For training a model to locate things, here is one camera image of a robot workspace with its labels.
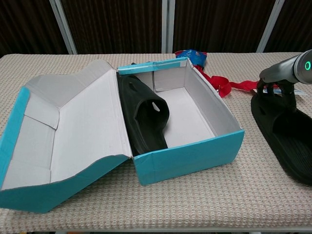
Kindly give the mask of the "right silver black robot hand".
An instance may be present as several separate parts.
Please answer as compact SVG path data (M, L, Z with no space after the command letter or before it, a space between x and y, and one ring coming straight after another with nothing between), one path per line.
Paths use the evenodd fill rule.
M259 82L256 86L257 94L263 96L263 89L266 87L267 94L274 97L273 85L276 84L285 101L285 106L290 112L296 111L296 100L294 94L294 84L299 80L294 75L294 64L299 55L281 61L271 67L264 69L259 74Z

